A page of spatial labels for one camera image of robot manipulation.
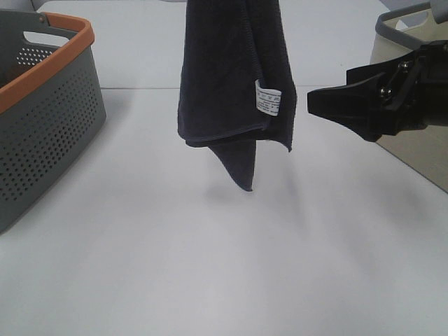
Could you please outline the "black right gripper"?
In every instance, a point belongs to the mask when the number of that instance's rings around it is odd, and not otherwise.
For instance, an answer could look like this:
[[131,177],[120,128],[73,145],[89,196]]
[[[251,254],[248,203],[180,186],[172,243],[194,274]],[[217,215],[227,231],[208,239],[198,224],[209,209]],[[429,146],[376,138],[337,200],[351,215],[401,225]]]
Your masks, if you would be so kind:
[[[346,84],[307,93],[314,116],[337,123],[362,139],[376,142],[384,135],[447,126],[447,41],[433,41],[385,62],[350,69]],[[400,116],[388,116],[386,86],[399,86]],[[386,91],[386,97],[380,91]]]

